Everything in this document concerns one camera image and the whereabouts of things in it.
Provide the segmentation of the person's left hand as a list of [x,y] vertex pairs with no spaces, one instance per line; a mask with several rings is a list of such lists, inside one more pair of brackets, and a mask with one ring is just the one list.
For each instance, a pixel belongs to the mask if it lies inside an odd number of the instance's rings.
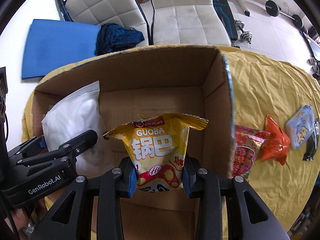
[[[40,221],[47,213],[47,207],[44,199],[39,200],[39,202],[35,205],[35,211],[38,220]],[[23,209],[16,209],[15,211],[11,211],[11,215],[16,225],[20,239],[28,239],[28,237],[22,232],[22,229],[25,228],[29,223],[29,217],[27,213]]]

